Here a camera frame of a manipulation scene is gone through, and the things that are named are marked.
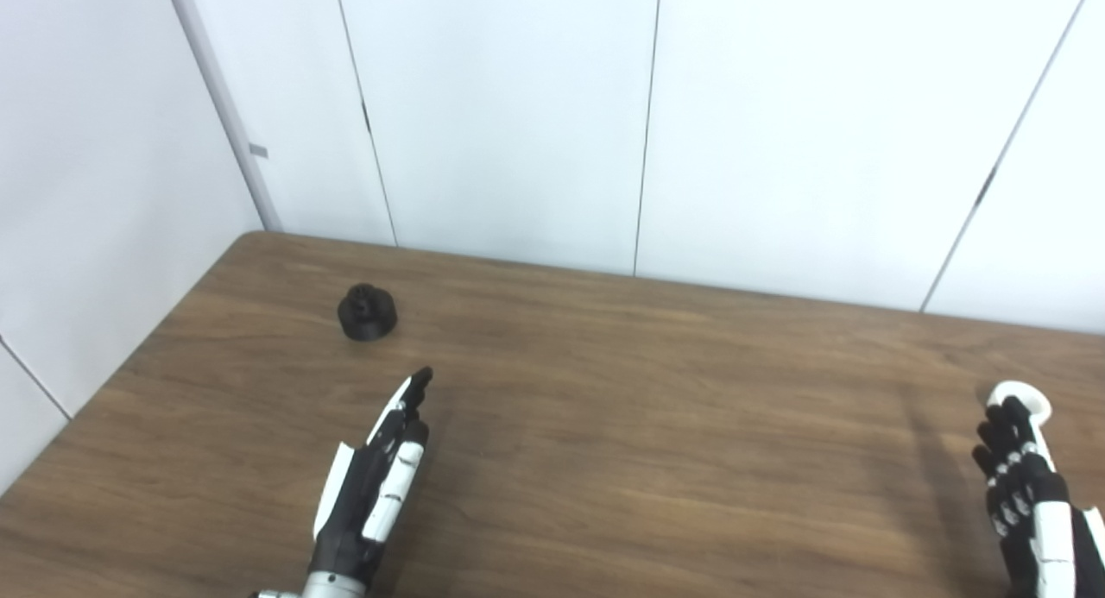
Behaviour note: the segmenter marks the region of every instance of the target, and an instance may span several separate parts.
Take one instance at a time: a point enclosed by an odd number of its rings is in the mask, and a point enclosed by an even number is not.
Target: black and white robotic hand
[[[407,500],[430,429],[418,407],[433,370],[423,367],[399,387],[365,444],[345,443],[330,465],[315,515],[315,552],[302,597],[265,590],[253,598],[364,598]]]
[[[1040,428],[1051,402],[1006,381],[987,402],[974,457],[987,478],[986,507],[1001,537],[1009,598],[1105,598],[1105,524],[1096,507],[1071,506]]]

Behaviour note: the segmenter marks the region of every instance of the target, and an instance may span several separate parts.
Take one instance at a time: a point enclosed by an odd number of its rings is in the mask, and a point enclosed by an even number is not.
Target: black 3d printed part
[[[375,342],[396,327],[399,315],[391,294],[368,283],[358,283],[338,304],[338,319],[346,337]]]

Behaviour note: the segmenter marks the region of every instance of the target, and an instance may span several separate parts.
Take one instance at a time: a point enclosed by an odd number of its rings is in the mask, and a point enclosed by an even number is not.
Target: wood grain
[[[394,334],[335,307],[369,281]],[[6,597],[298,590],[339,440],[422,365],[377,596],[999,596],[969,452],[1019,378],[1105,503],[1105,338],[244,237],[0,500]]]

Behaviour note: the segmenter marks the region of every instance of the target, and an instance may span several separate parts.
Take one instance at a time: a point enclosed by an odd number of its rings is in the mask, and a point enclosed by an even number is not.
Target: white wall
[[[65,424],[65,416],[0,347],[0,494]]]
[[[630,273],[656,0],[343,0],[401,246]]]
[[[1105,334],[1105,0],[1086,0],[928,312]]]
[[[73,413],[260,223],[170,0],[0,0],[0,335]]]
[[[178,0],[278,229],[393,244],[338,0]]]
[[[662,0],[638,271],[917,310],[1077,0]]]

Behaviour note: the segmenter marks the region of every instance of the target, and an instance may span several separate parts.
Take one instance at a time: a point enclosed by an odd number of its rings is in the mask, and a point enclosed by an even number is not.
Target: white ring handle
[[[986,405],[1001,406],[1001,402],[1010,396],[1015,396],[1024,405],[1024,408],[1029,409],[1029,412],[1032,413],[1030,417],[1032,424],[1036,428],[1045,424],[1051,418],[1051,401],[1043,395],[1043,391],[1019,380],[998,382],[998,386],[990,394],[990,399],[986,400]]]

